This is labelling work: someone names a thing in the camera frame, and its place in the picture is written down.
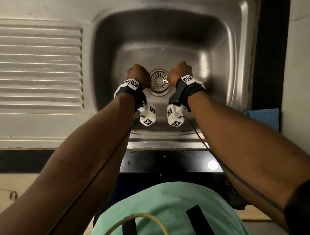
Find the mint green shirt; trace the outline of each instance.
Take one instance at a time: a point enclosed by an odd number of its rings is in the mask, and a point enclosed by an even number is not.
[[[104,235],[115,223],[136,213],[156,216],[169,235],[195,235],[186,214],[199,205],[215,235],[249,235],[234,209],[215,191],[192,183],[162,183],[136,193],[110,207],[97,220],[92,235]],[[138,235],[162,235],[148,218],[136,218]],[[112,232],[122,235],[122,226]]]

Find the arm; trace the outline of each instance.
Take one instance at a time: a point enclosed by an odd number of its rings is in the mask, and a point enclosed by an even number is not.
[[[170,72],[168,79],[192,75],[192,68],[185,62],[174,70],[180,72]],[[309,155],[277,131],[218,103],[203,91],[189,96],[188,104],[217,157],[282,209],[293,191],[310,179]],[[288,230],[282,213],[223,170],[241,196]]]
[[[128,79],[145,88],[149,73],[134,65]],[[133,123],[135,99],[119,94],[53,153],[30,188],[0,215],[1,234],[46,234],[120,144]],[[82,234],[117,181],[129,136],[54,234]]]

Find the fist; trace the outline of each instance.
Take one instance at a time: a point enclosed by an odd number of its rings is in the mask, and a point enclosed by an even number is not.
[[[185,61],[181,61],[168,73],[168,81],[173,87],[176,86],[176,82],[185,75],[193,75],[192,67],[189,66]]]
[[[151,83],[151,75],[139,64],[134,64],[132,68],[127,70],[127,79],[131,78],[139,81],[142,89],[145,89]]]

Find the blue cloth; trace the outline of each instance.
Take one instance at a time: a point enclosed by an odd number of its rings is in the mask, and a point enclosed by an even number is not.
[[[251,110],[244,114],[279,131],[279,109]]]

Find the drain strainer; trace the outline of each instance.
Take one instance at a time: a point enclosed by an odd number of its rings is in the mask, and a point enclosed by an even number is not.
[[[156,93],[163,93],[169,87],[167,71],[156,69],[151,72],[151,89]]]

